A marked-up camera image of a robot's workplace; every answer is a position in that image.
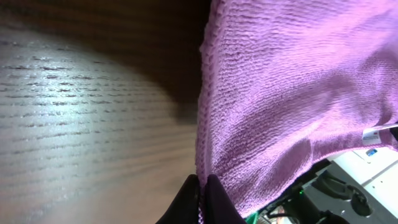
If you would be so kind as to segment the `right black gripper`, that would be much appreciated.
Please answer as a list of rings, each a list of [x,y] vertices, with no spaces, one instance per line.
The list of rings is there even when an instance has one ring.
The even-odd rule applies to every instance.
[[[331,164],[324,159],[313,165],[309,171],[298,177],[283,193],[258,211],[266,223],[284,221],[299,224],[347,224],[348,221],[329,210],[320,210],[304,189],[317,178],[317,173]]]

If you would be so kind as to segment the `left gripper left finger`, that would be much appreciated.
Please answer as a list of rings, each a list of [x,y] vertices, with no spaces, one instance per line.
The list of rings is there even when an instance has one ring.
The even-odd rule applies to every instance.
[[[189,175],[172,203],[156,224],[197,224],[200,185],[195,174]]]

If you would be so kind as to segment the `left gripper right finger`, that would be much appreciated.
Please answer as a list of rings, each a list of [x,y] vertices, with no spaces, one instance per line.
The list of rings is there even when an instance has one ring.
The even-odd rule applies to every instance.
[[[205,185],[205,224],[246,224],[214,174]]]

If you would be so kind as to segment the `purple microfiber cloth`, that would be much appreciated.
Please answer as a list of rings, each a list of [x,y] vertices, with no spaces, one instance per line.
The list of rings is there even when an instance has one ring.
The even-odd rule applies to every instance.
[[[316,162],[397,121],[397,1],[213,1],[197,175],[246,217]]]

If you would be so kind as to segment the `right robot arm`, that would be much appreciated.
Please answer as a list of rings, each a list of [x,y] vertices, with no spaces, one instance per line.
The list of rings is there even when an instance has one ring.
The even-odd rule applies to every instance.
[[[397,153],[381,147],[324,159],[259,213],[265,223],[397,223]]]

